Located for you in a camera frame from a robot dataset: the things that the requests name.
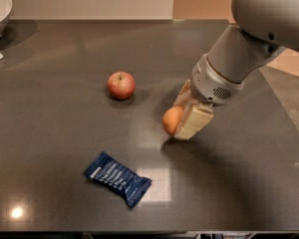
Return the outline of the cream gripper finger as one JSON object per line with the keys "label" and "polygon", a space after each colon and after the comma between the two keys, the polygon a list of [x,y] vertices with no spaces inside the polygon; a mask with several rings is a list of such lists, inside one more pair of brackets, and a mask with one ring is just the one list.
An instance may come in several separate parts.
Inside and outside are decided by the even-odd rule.
{"label": "cream gripper finger", "polygon": [[179,91],[173,104],[175,106],[185,106],[191,99],[190,80],[187,80]]}
{"label": "cream gripper finger", "polygon": [[173,136],[177,139],[188,140],[208,125],[212,119],[212,106],[203,103],[187,105]]}

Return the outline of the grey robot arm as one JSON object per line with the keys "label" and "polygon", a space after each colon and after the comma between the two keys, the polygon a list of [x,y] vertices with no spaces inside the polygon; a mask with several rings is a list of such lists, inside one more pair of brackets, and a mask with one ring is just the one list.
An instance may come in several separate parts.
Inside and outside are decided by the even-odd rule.
{"label": "grey robot arm", "polygon": [[284,49],[299,53],[299,0],[232,0],[235,22],[193,67],[173,105],[182,117],[173,137],[190,139],[244,87],[244,79]]}

